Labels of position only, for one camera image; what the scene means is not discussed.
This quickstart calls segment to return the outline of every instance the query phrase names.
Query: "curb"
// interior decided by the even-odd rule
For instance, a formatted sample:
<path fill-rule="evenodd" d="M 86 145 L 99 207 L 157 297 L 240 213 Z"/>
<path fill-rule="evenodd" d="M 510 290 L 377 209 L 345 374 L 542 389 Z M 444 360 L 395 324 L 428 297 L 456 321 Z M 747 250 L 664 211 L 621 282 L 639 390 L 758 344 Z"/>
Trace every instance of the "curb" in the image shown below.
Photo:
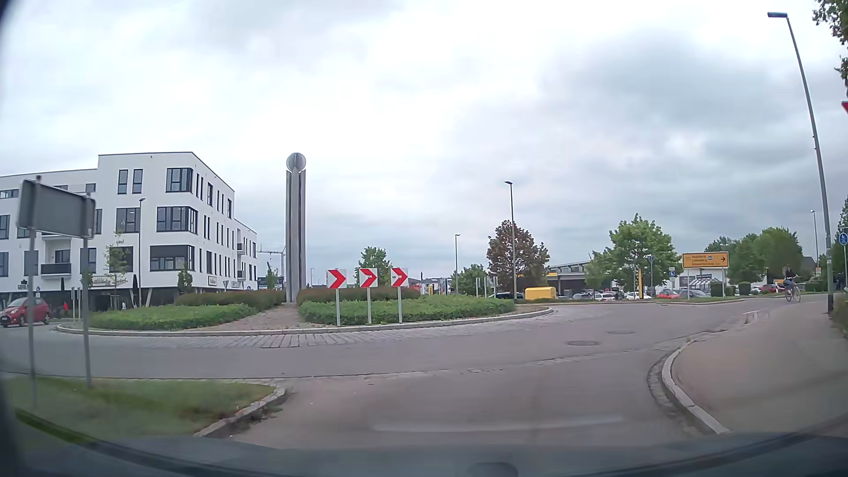
<path fill-rule="evenodd" d="M 390 323 L 390 324 L 372 324 L 372 325 L 354 325 L 342 326 L 340 328 L 289 328 L 289 329 L 234 329 L 230 331 L 142 331 L 129 329 L 89 329 L 89 334 L 97 334 L 101 336 L 261 336 L 268 334 L 324 334 L 324 333 L 342 333 L 351 331 L 380 331 L 384 329 L 405 329 L 405 328 L 435 328 L 439 326 L 456 326 L 461 324 L 488 323 L 499 322 L 504 320 L 516 320 L 519 318 L 532 318 L 553 313 L 552 308 L 545 308 L 539 311 L 530 311 L 529 313 L 517 313 L 512 315 L 499 315 L 497 317 L 481 317 L 481 318 L 461 318 L 458 320 L 443 320 L 430 322 L 410 322 L 410 323 Z M 56 329 L 62 333 L 82 334 L 81 329 L 68 328 L 63 325 L 57 325 Z"/>
<path fill-rule="evenodd" d="M 674 351 L 666 362 L 662 364 L 662 387 L 666 389 L 669 399 L 672 400 L 678 407 L 681 407 L 702 430 L 706 430 L 713 434 L 727 434 L 730 429 L 719 423 L 710 413 L 705 411 L 701 406 L 695 404 L 694 401 L 678 386 L 672 378 L 672 365 L 674 358 L 678 357 L 680 351 L 683 351 L 687 345 L 683 345 Z"/>
<path fill-rule="evenodd" d="M 668 301 L 663 303 L 661 301 L 657 301 L 660 305 L 690 305 L 690 306 L 709 306 L 709 305 L 723 305 L 725 303 L 739 303 L 740 301 L 745 301 L 744 298 L 737 298 L 735 300 L 719 300 L 719 301 L 699 301 L 697 303 L 686 303 L 685 301 Z"/>
<path fill-rule="evenodd" d="M 265 408 L 274 404 L 279 404 L 286 399 L 286 389 L 276 388 L 268 396 L 254 402 L 250 406 L 245 407 L 239 412 L 236 412 L 231 418 L 223 418 L 215 423 L 206 426 L 205 428 L 194 433 L 194 437 L 228 437 L 234 431 L 239 429 L 241 424 L 252 419 L 259 419 L 265 411 Z"/>

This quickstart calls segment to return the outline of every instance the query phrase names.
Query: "balcony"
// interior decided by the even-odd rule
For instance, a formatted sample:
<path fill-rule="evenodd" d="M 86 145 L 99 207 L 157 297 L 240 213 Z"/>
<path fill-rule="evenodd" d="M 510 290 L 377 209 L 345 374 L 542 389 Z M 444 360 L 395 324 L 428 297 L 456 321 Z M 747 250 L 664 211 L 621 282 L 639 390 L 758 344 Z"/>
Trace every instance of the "balcony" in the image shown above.
<path fill-rule="evenodd" d="M 62 277 L 70 275 L 70 263 L 42 263 L 43 277 Z"/>

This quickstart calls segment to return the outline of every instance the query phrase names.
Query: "person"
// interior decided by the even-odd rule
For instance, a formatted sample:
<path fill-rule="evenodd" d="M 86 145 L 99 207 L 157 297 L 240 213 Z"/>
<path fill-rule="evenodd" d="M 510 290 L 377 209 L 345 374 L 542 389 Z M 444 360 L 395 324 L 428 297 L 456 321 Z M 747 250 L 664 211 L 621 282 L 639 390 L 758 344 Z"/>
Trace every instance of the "person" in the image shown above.
<path fill-rule="evenodd" d="M 791 292 L 795 287 L 795 276 L 795 272 L 792 271 L 792 266 L 787 265 L 784 269 L 784 285 L 789 292 Z"/>

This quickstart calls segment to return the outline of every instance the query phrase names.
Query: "asphalt road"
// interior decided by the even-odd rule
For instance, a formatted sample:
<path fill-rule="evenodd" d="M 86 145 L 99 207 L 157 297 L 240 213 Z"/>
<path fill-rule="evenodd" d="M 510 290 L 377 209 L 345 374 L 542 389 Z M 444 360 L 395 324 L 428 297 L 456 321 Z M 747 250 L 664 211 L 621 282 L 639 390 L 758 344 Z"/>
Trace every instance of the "asphalt road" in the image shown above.
<path fill-rule="evenodd" d="M 273 337 L 92 336 L 97 376 L 291 378 L 275 418 L 236 439 L 264 446 L 539 442 L 651 445 L 684 434 L 656 405 L 650 367 L 683 337 L 786 305 L 560 306 L 543 317 L 447 328 Z M 40 373 L 81 375 L 81 337 L 36 328 Z M 25 369 L 26 329 L 0 330 Z"/>

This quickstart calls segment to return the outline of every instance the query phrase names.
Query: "street lamp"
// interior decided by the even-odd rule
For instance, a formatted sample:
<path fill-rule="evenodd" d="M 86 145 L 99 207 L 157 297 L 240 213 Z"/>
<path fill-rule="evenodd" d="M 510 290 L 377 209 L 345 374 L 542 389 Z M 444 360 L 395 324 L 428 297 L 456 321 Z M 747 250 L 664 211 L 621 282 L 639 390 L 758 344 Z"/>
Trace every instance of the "street lamp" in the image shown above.
<path fill-rule="evenodd" d="M 138 307 L 142 307 L 142 226 L 144 222 L 142 222 L 142 202 L 144 202 L 144 198 L 141 197 L 138 200 L 138 217 L 136 220 L 138 222 Z"/>
<path fill-rule="evenodd" d="M 459 243 L 459 234 L 454 234 L 454 254 L 456 256 L 456 268 L 454 269 L 454 293 L 460 294 L 460 243 Z"/>
<path fill-rule="evenodd" d="M 812 141 L 816 148 L 816 160 L 818 161 L 818 181 L 822 189 L 822 209 L 824 211 L 824 246 L 828 256 L 828 313 L 834 310 L 834 264 L 830 255 L 830 214 L 828 213 L 828 192 L 824 186 L 824 167 L 822 166 L 822 151 L 818 146 L 818 132 L 816 131 L 816 116 L 812 113 L 812 101 L 810 100 L 810 88 L 806 84 L 804 65 L 801 63 L 801 54 L 798 53 L 798 43 L 795 42 L 795 33 L 789 16 L 780 12 L 768 12 L 768 18 L 785 18 L 789 27 L 789 36 L 792 37 L 792 46 L 795 47 L 795 56 L 798 59 L 798 69 L 801 71 L 801 82 L 804 84 L 806 95 L 806 108 L 810 111 L 810 126 L 812 126 Z"/>
<path fill-rule="evenodd" d="M 816 225 L 816 211 L 810 210 L 810 213 L 812 214 L 812 231 L 816 236 L 816 267 L 818 267 L 818 225 Z"/>
<path fill-rule="evenodd" d="M 504 181 L 504 183 L 510 184 L 510 218 L 512 219 L 512 299 L 516 300 L 518 298 L 518 280 L 516 275 L 516 211 L 512 204 L 512 182 Z"/>

